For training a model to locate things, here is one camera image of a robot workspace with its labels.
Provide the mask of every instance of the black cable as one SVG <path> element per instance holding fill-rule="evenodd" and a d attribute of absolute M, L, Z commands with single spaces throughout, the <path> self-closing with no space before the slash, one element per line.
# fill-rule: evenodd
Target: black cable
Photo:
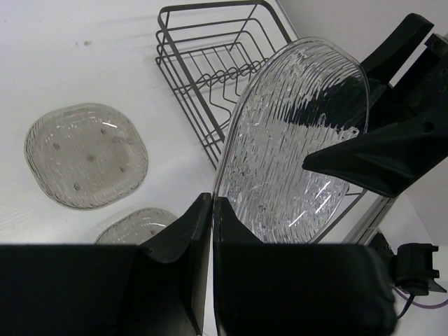
<path fill-rule="evenodd" d="M 397 316 L 397 319 L 401 319 L 406 314 L 406 312 L 409 309 L 409 307 L 411 307 L 412 302 L 414 301 L 414 298 L 415 298 L 415 295 L 410 295 L 409 296 L 409 298 L 406 301 L 405 307 L 401 311 L 400 315 Z"/>

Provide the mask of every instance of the textured glass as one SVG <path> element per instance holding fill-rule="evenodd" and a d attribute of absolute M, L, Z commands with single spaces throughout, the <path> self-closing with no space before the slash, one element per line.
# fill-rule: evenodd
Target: textured glass
<path fill-rule="evenodd" d="M 25 157 L 44 193 L 75 209 L 123 198 L 148 171 L 148 154 L 131 121 L 101 104 L 45 114 L 27 134 Z"/>
<path fill-rule="evenodd" d="M 303 160 L 356 137 L 367 121 L 367 78 L 354 59 L 317 38 L 287 45 L 235 106 L 215 196 L 263 242 L 311 242 L 349 184 L 303 170 Z"/>
<path fill-rule="evenodd" d="M 98 237 L 96 244 L 140 245 L 173 223 L 171 212 L 147 208 L 135 211 L 113 224 Z"/>

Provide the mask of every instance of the dish rack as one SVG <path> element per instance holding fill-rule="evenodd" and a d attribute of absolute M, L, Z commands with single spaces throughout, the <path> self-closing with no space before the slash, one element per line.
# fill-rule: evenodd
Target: dish rack
<path fill-rule="evenodd" d="M 157 65 L 216 168 L 243 89 L 291 37 L 259 0 L 169 6 L 157 20 Z"/>

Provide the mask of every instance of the square plate with rounded corners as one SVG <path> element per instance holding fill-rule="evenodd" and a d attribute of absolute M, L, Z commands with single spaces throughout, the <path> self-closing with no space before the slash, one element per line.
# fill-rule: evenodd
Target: square plate with rounded corners
<path fill-rule="evenodd" d="M 157 208 L 137 210 L 103 231 L 96 244 L 140 245 L 173 223 L 177 217 Z"/>
<path fill-rule="evenodd" d="M 95 209 L 132 193 L 148 171 L 148 153 L 135 126 L 102 104 L 80 104 L 38 119 L 25 139 L 25 157 L 52 200 Z"/>

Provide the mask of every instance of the cable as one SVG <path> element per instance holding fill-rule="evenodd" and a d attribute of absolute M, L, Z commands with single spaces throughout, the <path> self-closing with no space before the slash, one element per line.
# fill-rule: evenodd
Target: cable
<path fill-rule="evenodd" d="M 401 290 L 399 290 L 398 288 L 394 288 L 394 291 L 397 294 L 399 294 L 399 296 L 402 299 L 407 300 L 406 295 Z M 418 302 L 412 302 L 412 304 L 415 307 L 422 308 L 422 309 L 439 309 L 439 308 L 443 308 L 443 307 L 448 305 L 448 299 L 446 299 L 445 301 L 443 301 L 441 303 L 438 303 L 438 304 L 421 304 L 421 303 L 418 303 Z"/>
<path fill-rule="evenodd" d="M 401 319 L 407 312 L 407 310 L 409 309 L 409 307 L 411 307 L 413 301 L 414 301 L 415 295 L 410 295 L 409 298 L 406 301 L 405 307 L 403 308 L 403 310 L 401 311 L 400 315 L 397 316 L 397 319 Z"/>

